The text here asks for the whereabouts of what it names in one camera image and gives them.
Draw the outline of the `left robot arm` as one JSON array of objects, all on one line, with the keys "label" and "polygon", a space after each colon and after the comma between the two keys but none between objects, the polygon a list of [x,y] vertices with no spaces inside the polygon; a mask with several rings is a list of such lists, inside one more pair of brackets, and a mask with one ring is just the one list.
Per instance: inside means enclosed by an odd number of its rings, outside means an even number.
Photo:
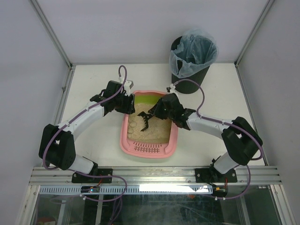
[{"label": "left robot arm", "polygon": [[62,170],[93,174],[97,163],[76,153],[75,140],[90,125],[112,111],[123,114],[135,112],[135,95],[131,93],[132,81],[124,84],[109,81],[107,87],[90,98],[89,103],[73,118],[58,125],[48,124],[42,134],[39,157],[43,166],[49,164]]}]

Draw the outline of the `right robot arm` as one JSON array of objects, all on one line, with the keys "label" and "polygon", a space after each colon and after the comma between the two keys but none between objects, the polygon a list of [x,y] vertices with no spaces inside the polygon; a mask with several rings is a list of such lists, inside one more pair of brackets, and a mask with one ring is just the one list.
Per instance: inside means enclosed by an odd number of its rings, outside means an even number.
[{"label": "right robot arm", "polygon": [[261,153],[257,159],[263,157],[263,142],[243,117],[221,120],[201,115],[183,107],[174,93],[161,97],[148,113],[161,120],[170,119],[179,128],[204,132],[223,140],[226,153],[212,162],[209,167],[212,176],[224,175],[239,165],[247,166],[257,151]]}]

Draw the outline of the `pink litter box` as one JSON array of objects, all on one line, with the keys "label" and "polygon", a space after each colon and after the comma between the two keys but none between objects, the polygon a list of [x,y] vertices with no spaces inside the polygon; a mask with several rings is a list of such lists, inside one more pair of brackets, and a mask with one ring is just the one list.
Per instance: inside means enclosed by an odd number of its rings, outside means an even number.
[{"label": "pink litter box", "polygon": [[[146,103],[154,105],[165,92],[155,90],[136,90],[135,103]],[[128,115],[125,114],[120,132],[120,147],[121,149],[132,156],[140,158],[167,158],[171,156],[177,147],[178,127],[171,123],[171,131],[168,142],[166,143],[147,143],[134,141],[127,136],[128,132]]]}]

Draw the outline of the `black litter scoop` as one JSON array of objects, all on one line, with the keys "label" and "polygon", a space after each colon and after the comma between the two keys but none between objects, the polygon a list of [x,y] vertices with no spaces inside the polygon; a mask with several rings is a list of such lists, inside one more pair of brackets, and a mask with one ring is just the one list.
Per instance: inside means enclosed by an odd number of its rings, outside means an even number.
[{"label": "black litter scoop", "polygon": [[143,129],[141,129],[141,131],[143,132],[143,131],[147,130],[149,128],[149,120],[153,117],[153,115],[150,113],[146,113],[146,112],[140,112],[137,116],[142,117],[144,120],[145,126]]}]

